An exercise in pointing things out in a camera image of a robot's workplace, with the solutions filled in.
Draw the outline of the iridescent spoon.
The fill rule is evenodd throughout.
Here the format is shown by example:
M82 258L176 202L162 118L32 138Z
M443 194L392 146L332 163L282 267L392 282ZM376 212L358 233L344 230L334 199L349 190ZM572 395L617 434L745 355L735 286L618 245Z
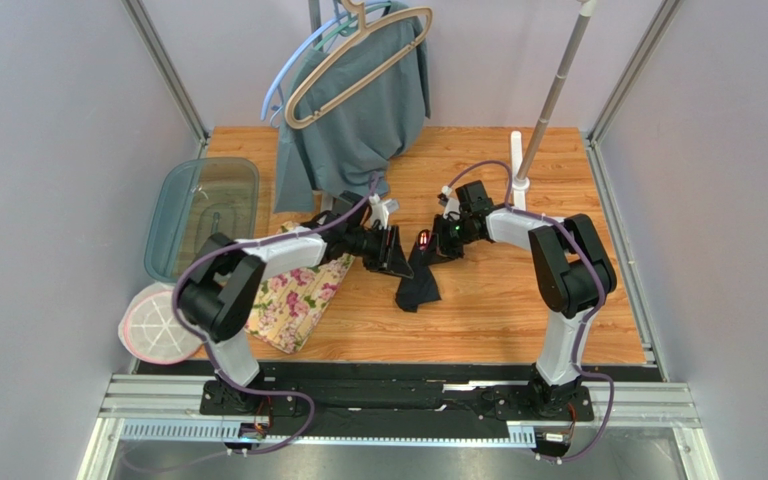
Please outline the iridescent spoon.
M430 241L431 232L428 229L423 229L418 233L416 244L421 251L425 251L428 248Z

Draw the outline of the black paper napkin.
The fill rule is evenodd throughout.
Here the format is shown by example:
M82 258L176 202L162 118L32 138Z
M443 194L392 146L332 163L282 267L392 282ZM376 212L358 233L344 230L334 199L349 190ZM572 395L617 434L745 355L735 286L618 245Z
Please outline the black paper napkin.
M418 242L412 248L409 265L413 277L400 281L395 302L402 311L416 313L420 306L440 301L441 295L431 268L425 261L425 251Z

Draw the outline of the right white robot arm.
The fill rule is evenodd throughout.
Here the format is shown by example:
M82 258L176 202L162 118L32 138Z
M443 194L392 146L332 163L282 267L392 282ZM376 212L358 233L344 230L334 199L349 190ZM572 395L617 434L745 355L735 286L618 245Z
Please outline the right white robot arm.
M617 276L590 217L558 220L495 204L480 181L438 196L428 248L441 263L485 240L530 252L539 293L549 310L544 344L528 386L528 405L542 417L563 412L582 383L581 359L591 320L617 286Z

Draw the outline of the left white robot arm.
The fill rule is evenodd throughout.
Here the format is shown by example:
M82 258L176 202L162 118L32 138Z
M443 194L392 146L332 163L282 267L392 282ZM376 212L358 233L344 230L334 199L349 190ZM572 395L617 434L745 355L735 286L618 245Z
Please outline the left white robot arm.
M260 285L299 268L319 267L345 254L373 273L411 278L413 270L390 217L395 199L375 193L344 192L331 209L281 234L260 239L210 236L179 276L171 294L178 323L205 346L215 374L243 398L261 395L251 388L260 365L244 328Z

